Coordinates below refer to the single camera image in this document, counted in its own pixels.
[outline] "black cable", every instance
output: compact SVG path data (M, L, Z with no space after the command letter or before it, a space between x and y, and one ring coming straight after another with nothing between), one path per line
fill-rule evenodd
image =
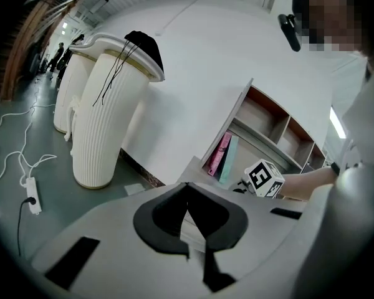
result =
M104 94L102 95L102 105L104 104L104 96L105 94L107 93L108 89L112 87L112 82L115 80L115 78L118 76L118 74L120 73L120 71L122 70L123 68L123 64L125 63L125 61L133 54L134 51L136 51L138 49L140 45L136 45L136 48L133 50L133 47L129 50L129 52L127 53L126 57L125 57L125 60L123 60L122 64L119 66L119 69L116 69L115 70L115 73L113 75L113 77L111 78L111 81L110 83L108 83L108 86L107 86L107 89L105 90Z
M23 200L21 206L19 208L19 217L18 217L18 228L17 228L17 245L18 245L18 256L21 256L21 248L19 246L19 225L21 223L21 214L22 214L22 207L27 202L30 202L32 205L36 204L36 200L33 197L28 197L27 199Z
M108 78L109 78L109 76L110 76L110 74L111 74L111 72L112 72L113 67L115 66L115 64L117 63L117 61L120 59L120 56L122 55L123 51L125 50L125 47L126 47L128 44L129 44L129 40L126 41L126 44L123 46L123 49L122 49L121 53L120 53L120 54L118 55L118 57L115 59L115 61L114 61L114 63L113 63L113 66L112 66L111 70L108 72L107 78L105 79L104 85L102 86L102 89L101 89L100 93L99 93L97 99L95 100L95 102L93 103L93 106L97 103L98 99L100 98L100 95L101 95L103 89L105 88L105 84L107 83L107 80L108 80Z

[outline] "white extension cord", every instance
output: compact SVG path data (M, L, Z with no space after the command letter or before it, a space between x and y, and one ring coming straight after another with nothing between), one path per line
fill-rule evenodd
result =
M37 102L37 94L39 93L39 88L37 88L37 92L34 94L35 95L35 102L32 104L32 106L28 109L28 111L26 112L22 112L22 113L8 113L8 114L4 114L1 118L0 118L0 126L2 124L2 121L3 121L3 118L5 116L9 116L9 115L25 115L25 114L28 114L30 111L32 111L32 114L31 114L31 117L32 115L34 114L35 112L35 108L36 107L53 107L55 106L55 104L50 104L50 105L35 105L36 102ZM23 158L24 162L28 165L28 167L30 167L29 169L29 173L27 175L27 178L31 178L31 174L32 174L32 170L36 167L38 167L38 165L40 165L40 163L44 162L44 161L48 161L49 159L53 159L53 158L57 158L56 155L51 155L51 154L44 154L42 155L42 157L40 157L40 159L38 160L38 162L34 163L33 165L29 164L24 156L24 149L25 149L25 146L26 146L26 134L27 134L27 131L28 129L32 126L32 121L29 123L29 125L27 126L27 128L25 129L25 136L24 136L24 145L22 146L22 149L20 151L13 151L9 154L7 154L7 156L5 157L4 159L4 168L0 174L0 179L2 178L2 176L4 175L4 173L6 172L6 168L7 168L7 159L8 157L10 157L11 155L14 155L14 154L18 154L18 163L22 169L22 172L24 173L22 175L22 177L19 179L19 184L26 188L27 185L26 183L22 183L23 179L26 177L26 172L25 172L25 169L22 165L22 161L21 161L21 157Z

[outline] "fluorescent light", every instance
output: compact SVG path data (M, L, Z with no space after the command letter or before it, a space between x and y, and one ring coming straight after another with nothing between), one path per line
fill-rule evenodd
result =
M333 108L331 108L330 110L330 120L331 120L332 125L335 128L335 131L337 131L339 138L346 138L347 136L345 132L343 131L342 124L341 122L339 122L337 114L335 114Z
M98 0L97 3L90 9L91 13L95 13L103 7L104 4L106 4L109 0Z

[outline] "power strip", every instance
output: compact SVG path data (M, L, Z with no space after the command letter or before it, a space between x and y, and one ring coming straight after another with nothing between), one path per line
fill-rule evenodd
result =
M32 205L31 203L28 204L32 214L38 215L42 211L42 208L40 206L39 196L37 195L35 177L29 177L26 179L26 194L28 197L33 197L36 200L36 203L34 205Z

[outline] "white wall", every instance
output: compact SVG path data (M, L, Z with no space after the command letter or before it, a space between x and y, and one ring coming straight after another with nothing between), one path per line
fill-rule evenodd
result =
M323 145L330 84L293 52L277 18L235 0L168 0L137 5L97 30L123 37L143 31L158 43L166 80L151 83L123 149L165 184L195 155L202 158L251 77Z

